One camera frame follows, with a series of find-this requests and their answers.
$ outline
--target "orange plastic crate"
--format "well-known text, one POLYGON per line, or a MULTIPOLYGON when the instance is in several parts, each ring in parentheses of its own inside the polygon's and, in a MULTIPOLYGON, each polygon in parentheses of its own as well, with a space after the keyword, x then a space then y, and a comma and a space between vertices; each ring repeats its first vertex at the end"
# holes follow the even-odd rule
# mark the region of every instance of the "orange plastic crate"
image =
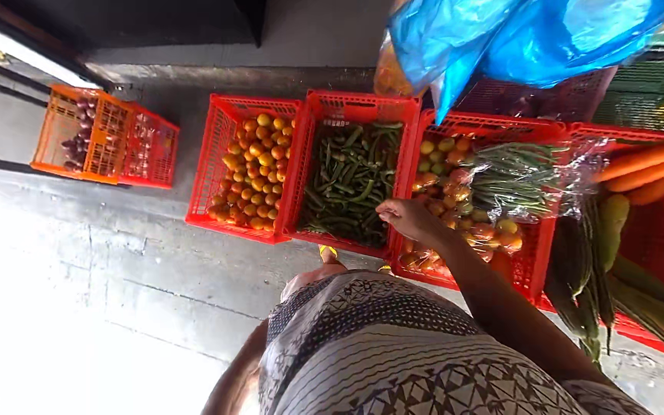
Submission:
POLYGON ((227 171, 227 167, 222 162, 222 156, 227 152, 227 144, 235 137, 237 125, 248 118, 256 118, 259 114, 265 113, 273 118, 294 120, 296 126, 299 127, 302 123, 301 107, 300 100, 211 95, 207 125, 204 129, 204 143, 201 145, 201 155, 186 223, 264 244, 273 245, 290 240, 289 237, 281 235, 281 227, 290 205, 289 198, 293 196, 293 192, 290 191, 289 177, 293 174, 294 160, 300 155, 298 148, 302 142, 300 128, 295 128, 294 135, 291 137, 289 169, 286 173, 286 182, 283 183, 281 209, 276 218, 275 231, 256 231, 218 222, 209 218, 208 209, 212 206, 212 196, 219 190, 219 182, 227 171))
POLYGON ((72 179, 117 184, 122 173, 132 114, 130 104, 104 91, 53 86, 38 147, 30 166, 72 179), (60 144, 73 138, 81 129, 76 118, 76 101, 80 98, 97 98, 97 114, 83 171, 68 171, 63 166, 67 160, 66 152, 60 144))
POLYGON ((291 193, 291 199, 288 201, 289 210, 287 220, 283 225, 283 235, 293 239, 314 242, 316 244, 329 245, 357 252, 363 255, 388 259, 391 254, 392 235, 396 232, 389 228, 388 244, 386 247, 376 249, 363 247, 356 241, 337 238, 327 233, 298 231, 296 229, 304 200, 304 187, 309 179, 309 172, 313 170, 314 160, 312 157, 314 151, 314 131, 317 123, 330 122, 335 125, 345 125, 347 123, 394 123, 403 122, 403 132, 401 134, 401 151, 398 156, 398 165, 396 168, 395 183, 399 183, 402 163, 407 162, 407 157, 403 149, 405 146, 416 139, 417 122, 419 118, 420 101, 418 98, 384 98, 372 94, 356 94, 352 92, 335 92, 309 90, 306 95, 304 108, 304 119, 302 131, 300 131, 300 143, 296 151, 299 151, 299 157, 291 160, 293 166, 289 172, 286 183, 291 193))
POLYGON ((139 105, 132 103, 132 107, 133 120, 127 134, 120 183, 170 189, 179 127, 139 105))
MULTIPOLYGON (((423 111, 419 119, 419 131, 416 140, 407 148, 401 148, 402 154, 408 154, 408 163, 402 168, 401 185, 396 186, 394 196, 411 199, 412 184, 416 175, 419 158, 419 146, 425 133, 451 137, 454 134, 475 133, 482 137, 480 143, 495 144, 506 142, 526 142, 568 146, 567 129, 562 123, 529 118, 511 118, 499 115, 468 114, 450 112, 441 125, 436 126, 435 112, 423 111)), ((548 269, 549 250, 555 231, 555 219, 543 219, 538 224, 520 224, 522 248, 511 257, 513 285, 533 303, 539 302, 544 287, 544 278, 548 269)), ((422 281, 450 289, 458 289, 455 280, 437 272, 419 272, 405 269, 399 261, 403 237, 396 234, 393 241, 394 255, 390 261, 391 269, 397 276, 422 281)))
MULTIPOLYGON (((664 131, 650 131, 595 124, 574 123, 570 126, 570 134, 575 144, 588 139, 627 139, 638 142, 664 141, 664 131)), ((610 143, 607 151, 619 153, 631 151, 632 145, 626 143, 610 143)), ((633 206, 629 218, 622 231, 622 255, 640 264, 657 276, 664 283, 664 199, 646 206, 633 206)), ((540 308, 552 311, 549 300, 543 298, 540 308)), ((647 332, 632 319, 621 313, 617 314, 615 330, 653 349, 664 352, 664 343, 647 332)))

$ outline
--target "hand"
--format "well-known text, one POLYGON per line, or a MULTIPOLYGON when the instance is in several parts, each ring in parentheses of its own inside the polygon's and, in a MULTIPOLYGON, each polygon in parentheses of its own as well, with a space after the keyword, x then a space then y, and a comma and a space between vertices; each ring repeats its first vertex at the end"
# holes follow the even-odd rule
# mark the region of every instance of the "hand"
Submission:
POLYGON ((436 248, 452 237, 452 230, 415 200, 387 199, 375 211, 401 235, 425 246, 436 248))

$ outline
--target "carrot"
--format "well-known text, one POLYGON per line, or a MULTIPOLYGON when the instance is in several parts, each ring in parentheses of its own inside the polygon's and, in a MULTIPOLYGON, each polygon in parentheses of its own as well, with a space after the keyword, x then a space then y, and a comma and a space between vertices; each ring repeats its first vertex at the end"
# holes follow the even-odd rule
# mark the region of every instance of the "carrot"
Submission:
POLYGON ((638 153, 619 156, 608 167, 593 177, 595 182, 605 182, 614 177, 642 170, 652 165, 664 163, 664 143, 647 148, 638 153))
POLYGON ((662 177, 664 177, 664 163, 611 179, 606 182, 606 188, 612 192, 626 192, 636 189, 643 184, 659 180, 662 177))
POLYGON ((664 177, 652 183, 645 184, 626 195, 632 204, 649 204, 657 202, 664 197, 664 177))

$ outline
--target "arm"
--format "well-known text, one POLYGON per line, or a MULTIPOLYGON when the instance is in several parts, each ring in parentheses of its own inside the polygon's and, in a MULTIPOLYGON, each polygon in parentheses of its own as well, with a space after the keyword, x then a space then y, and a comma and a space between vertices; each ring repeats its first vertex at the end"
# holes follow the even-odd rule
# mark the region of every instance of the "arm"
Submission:
POLYGON ((219 378, 209 395, 202 415, 235 415, 240 413, 248 385, 258 375, 258 364, 266 350, 268 319, 263 320, 245 341, 235 360, 219 378))
POLYGON ((377 211, 402 235, 440 254, 473 318, 489 335, 524 354, 555 380, 613 385, 557 326, 492 271, 457 231, 421 203, 389 199, 377 211))

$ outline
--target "foot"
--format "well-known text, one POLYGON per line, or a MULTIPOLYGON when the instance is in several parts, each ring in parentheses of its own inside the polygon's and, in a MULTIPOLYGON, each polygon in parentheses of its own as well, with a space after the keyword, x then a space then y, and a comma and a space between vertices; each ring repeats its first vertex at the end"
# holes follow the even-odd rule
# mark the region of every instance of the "foot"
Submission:
POLYGON ((337 261, 337 250, 327 245, 319 245, 319 256, 323 264, 339 264, 337 261))

